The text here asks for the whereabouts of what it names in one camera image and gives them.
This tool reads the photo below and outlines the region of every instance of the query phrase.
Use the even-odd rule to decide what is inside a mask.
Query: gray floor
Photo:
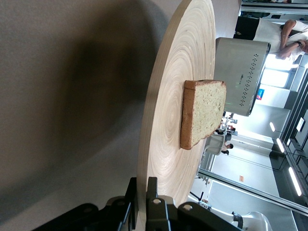
[[[144,100],[180,0],[4,0],[0,230],[31,230],[136,176]],[[213,0],[217,37],[238,0]]]

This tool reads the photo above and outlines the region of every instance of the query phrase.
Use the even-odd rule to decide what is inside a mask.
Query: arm
[[[296,21],[288,20],[282,29],[281,32],[281,41],[280,41],[280,50],[286,47],[286,43],[288,41],[288,36],[291,33],[293,27],[296,25]]]
[[[305,41],[303,40],[299,40],[299,42],[302,43],[302,45],[300,46],[301,49],[303,49],[305,47]],[[292,44],[290,44],[289,46],[286,46],[285,48],[283,48],[277,55],[276,55],[276,59],[283,59],[285,60],[287,57],[290,57],[291,52],[294,51],[296,48],[299,47],[299,44],[297,42],[294,42]]]

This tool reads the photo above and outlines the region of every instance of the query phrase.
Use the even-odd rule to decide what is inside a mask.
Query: black metal clamp
[[[172,197],[157,195],[155,177],[149,177],[146,200],[146,231],[240,230],[196,203],[176,208]],[[137,179],[131,178],[125,196],[111,198],[102,210],[83,204],[33,231],[131,231],[137,214]]]

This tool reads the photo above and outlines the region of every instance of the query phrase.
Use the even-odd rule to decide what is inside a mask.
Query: window
[[[269,54],[265,61],[265,69],[262,75],[261,84],[278,88],[290,88],[297,64],[292,61],[276,59],[274,54]]]

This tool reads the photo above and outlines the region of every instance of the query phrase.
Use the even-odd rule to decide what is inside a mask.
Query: round wooden board
[[[193,184],[203,142],[180,148],[186,80],[213,79],[215,22],[211,0],[183,0],[173,14],[153,67],[141,126],[137,169],[139,213],[145,224],[148,177],[158,194],[184,203]]]

